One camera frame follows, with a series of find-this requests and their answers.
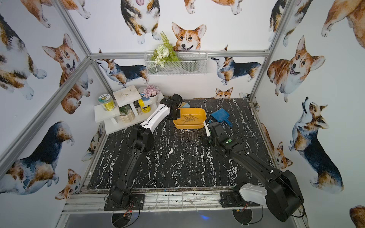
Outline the yellow plastic storage box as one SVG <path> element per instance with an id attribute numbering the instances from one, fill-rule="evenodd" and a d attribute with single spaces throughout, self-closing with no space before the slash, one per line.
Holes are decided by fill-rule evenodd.
<path id="1" fill-rule="evenodd" d="M 180 118 L 173 120 L 177 129 L 202 129 L 207 118 L 202 108 L 180 108 Z"/>

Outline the nails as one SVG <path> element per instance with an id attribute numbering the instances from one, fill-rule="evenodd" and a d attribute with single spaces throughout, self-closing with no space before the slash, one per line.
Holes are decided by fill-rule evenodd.
<path id="1" fill-rule="evenodd" d="M 181 122 L 183 125 L 193 125 L 199 123 L 199 117 L 193 114 L 187 114 L 181 116 Z"/>

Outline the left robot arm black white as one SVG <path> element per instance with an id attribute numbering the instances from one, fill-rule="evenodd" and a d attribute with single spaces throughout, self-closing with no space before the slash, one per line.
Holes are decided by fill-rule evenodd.
<path id="1" fill-rule="evenodd" d="M 141 162 L 146 158 L 155 144 L 153 133 L 164 119 L 176 120 L 180 118 L 179 110 L 182 97 L 174 94 L 170 98 L 160 101 L 156 110 L 141 124 L 136 124 L 130 133 L 131 157 L 116 184 L 109 190 L 105 211 L 130 210 L 133 207 L 132 186 L 133 181 L 140 170 Z"/>

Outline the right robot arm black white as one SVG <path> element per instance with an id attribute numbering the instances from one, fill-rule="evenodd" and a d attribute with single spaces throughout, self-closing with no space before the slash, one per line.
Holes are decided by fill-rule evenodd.
<path id="1" fill-rule="evenodd" d="M 269 209 L 272 215 L 285 222 L 304 204 L 295 175 L 274 168 L 249 152 L 243 142 L 229 137 L 219 122 L 204 126 L 206 133 L 201 136 L 203 147 L 211 147 L 221 155 L 227 155 L 249 171 L 260 183 L 239 185 L 237 193 L 246 202 L 253 202 Z"/>

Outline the blue plastic dustpan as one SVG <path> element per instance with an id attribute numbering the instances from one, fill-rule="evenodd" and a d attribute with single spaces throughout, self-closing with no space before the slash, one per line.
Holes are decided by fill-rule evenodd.
<path id="1" fill-rule="evenodd" d="M 218 122 L 225 122 L 228 126 L 233 127 L 232 123 L 229 121 L 230 114 L 223 108 L 213 112 L 211 116 Z"/>

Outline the pink flowers in white pot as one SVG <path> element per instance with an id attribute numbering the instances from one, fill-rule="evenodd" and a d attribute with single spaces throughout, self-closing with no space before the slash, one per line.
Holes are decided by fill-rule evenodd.
<path id="1" fill-rule="evenodd" d="M 154 85 L 147 85 L 147 87 L 144 89 L 144 97 L 151 102 L 156 102 L 160 93 L 161 90 Z"/>

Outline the yellow bottle with blue cap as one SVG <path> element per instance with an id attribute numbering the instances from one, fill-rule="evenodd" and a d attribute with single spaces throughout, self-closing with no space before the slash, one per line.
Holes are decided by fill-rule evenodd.
<path id="1" fill-rule="evenodd" d="M 141 95 L 141 99 L 138 101 L 141 110 L 143 113 L 149 113 L 151 111 L 151 107 L 150 105 L 147 105 L 146 103 L 148 103 L 148 101 L 150 100 L 148 95 L 146 95 L 144 92 L 140 93 Z"/>

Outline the white tiered display shelf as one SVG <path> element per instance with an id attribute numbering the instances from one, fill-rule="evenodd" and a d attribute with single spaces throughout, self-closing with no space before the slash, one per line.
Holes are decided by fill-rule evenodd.
<path id="1" fill-rule="evenodd" d="M 100 104 L 94 107 L 95 122 L 104 123 L 107 135 L 145 121 L 163 99 L 163 94 L 159 93 L 142 106 L 135 106 L 134 102 L 140 101 L 142 96 L 134 85 L 114 92 L 113 96 L 116 107 L 112 111 L 106 111 Z"/>

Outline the small green plant woven pot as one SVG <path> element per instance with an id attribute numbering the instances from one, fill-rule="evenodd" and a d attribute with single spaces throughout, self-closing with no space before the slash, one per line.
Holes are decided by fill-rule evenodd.
<path id="1" fill-rule="evenodd" d="M 120 112 L 120 116 L 119 116 L 120 121 L 122 121 L 124 123 L 130 123 L 135 118 L 135 114 L 129 104 L 120 107 L 119 112 Z"/>

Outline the artificial green white flower bouquet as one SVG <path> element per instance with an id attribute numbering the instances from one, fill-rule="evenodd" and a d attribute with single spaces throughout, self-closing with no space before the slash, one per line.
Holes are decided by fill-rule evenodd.
<path id="1" fill-rule="evenodd" d="M 154 50 L 150 60 L 160 67 L 167 67 L 172 63 L 180 62 L 181 60 L 165 33 L 162 31 L 160 35 L 163 43 Z"/>

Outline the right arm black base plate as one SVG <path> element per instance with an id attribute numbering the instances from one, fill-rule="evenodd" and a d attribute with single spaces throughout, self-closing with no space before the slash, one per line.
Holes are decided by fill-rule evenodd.
<path id="1" fill-rule="evenodd" d="M 254 202 L 245 201 L 238 193 L 236 192 L 220 192 L 220 205 L 223 208 L 234 208 L 234 207 L 259 207 L 259 204 Z"/>

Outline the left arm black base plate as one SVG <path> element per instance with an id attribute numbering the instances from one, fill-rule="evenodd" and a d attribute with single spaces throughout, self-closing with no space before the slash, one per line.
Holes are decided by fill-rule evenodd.
<path id="1" fill-rule="evenodd" d="M 104 200 L 104 211 L 140 211 L 144 207 L 145 194 L 129 194 L 121 202 L 115 202 L 107 195 Z"/>

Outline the aluminium front rail frame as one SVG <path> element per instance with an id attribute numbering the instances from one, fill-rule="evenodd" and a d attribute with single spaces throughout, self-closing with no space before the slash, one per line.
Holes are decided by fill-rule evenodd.
<path id="1" fill-rule="evenodd" d="M 223 210 L 219 203 L 222 192 L 231 192 L 232 187 L 194 187 L 134 189 L 133 194 L 143 194 L 143 206 L 134 204 L 135 212 L 212 211 Z M 87 190 L 71 195 L 66 200 L 62 215 L 90 213 L 122 213 L 125 210 L 112 206 L 105 211 L 108 190 Z"/>

